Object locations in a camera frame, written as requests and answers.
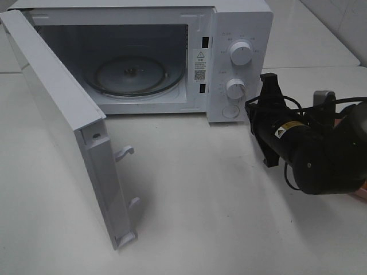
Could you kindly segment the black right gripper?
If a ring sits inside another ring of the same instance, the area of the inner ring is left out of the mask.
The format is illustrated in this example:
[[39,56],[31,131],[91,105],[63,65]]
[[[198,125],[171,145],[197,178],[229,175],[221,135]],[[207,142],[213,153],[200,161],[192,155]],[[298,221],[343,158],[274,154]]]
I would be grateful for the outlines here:
[[250,130],[259,143],[267,167],[279,165],[279,155],[267,143],[290,142],[290,109],[278,83],[278,75],[264,73],[258,97],[245,102]]

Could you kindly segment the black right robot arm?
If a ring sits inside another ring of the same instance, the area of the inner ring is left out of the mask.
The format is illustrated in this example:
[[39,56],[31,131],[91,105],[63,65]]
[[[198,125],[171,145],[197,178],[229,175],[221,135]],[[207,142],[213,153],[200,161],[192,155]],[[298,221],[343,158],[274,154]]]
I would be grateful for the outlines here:
[[267,167],[291,168],[305,194],[347,194],[366,182],[366,97],[336,99],[316,91],[313,106],[291,109],[274,73],[260,76],[258,97],[245,103],[251,133]]

